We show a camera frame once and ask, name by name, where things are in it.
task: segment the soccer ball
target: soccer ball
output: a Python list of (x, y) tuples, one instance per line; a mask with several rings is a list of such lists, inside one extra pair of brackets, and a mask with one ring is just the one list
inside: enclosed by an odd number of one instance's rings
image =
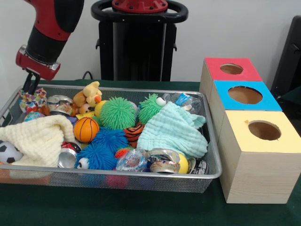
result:
[(0, 162), (10, 164), (20, 160), (23, 154), (9, 142), (0, 141)]

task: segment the basketball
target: basketball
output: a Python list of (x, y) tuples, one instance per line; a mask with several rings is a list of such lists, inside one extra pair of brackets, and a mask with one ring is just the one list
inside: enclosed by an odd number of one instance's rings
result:
[(73, 128), (74, 136), (82, 143), (90, 143), (99, 131), (97, 122), (92, 118), (78, 120)]
[(127, 128), (124, 130), (128, 143), (132, 147), (137, 147), (137, 141), (143, 129), (144, 125), (142, 123), (138, 123), (137, 127)]

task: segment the white wall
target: white wall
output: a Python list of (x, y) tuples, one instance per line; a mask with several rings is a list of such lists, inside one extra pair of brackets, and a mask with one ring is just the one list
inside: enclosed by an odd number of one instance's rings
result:
[[(300, 0), (178, 0), (189, 19), (178, 24), (172, 81), (199, 81), (204, 57), (249, 57), (268, 86)], [(76, 31), (59, 62), (57, 80), (79, 79), (90, 70), (100, 78), (99, 52), (95, 50), (98, 22), (90, 15), (95, 0), (85, 0)], [(22, 0), (0, 0), (0, 107), (24, 83), (26, 73), (15, 57), (26, 44), (35, 18), (32, 6)]]

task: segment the blue box lid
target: blue box lid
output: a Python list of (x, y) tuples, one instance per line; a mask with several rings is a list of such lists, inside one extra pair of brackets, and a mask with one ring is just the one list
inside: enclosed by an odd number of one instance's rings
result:
[(262, 81), (214, 81), (226, 110), (282, 111)]

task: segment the metal mesh basket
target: metal mesh basket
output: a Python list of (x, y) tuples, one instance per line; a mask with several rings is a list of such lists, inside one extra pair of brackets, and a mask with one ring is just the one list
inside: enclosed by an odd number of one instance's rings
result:
[[(43, 88), (48, 97), (52, 95), (73, 97), (79, 90), (83, 89), (83, 87), (55, 85), (44, 85)], [(101, 88), (101, 90), (103, 99), (123, 97), (135, 104), (139, 104), (152, 93), (162, 96), (165, 93), (183, 92), (118, 88)], [(199, 130), (209, 142), (208, 153), (203, 157), (209, 166), (206, 175), (0, 165), (0, 183), (203, 193), (212, 179), (218, 178), (222, 173), (221, 161), (206, 98), (198, 92), (188, 91), (185, 93), (201, 100), (200, 114), (206, 117), (206, 124)], [(21, 123), (24, 120), (25, 114), (20, 110), (19, 98), (16, 91), (0, 111), (2, 127)], [(20, 175), (21, 178), (34, 174), (38, 175), (39, 178), (12, 179), (10, 178), (11, 174)]]

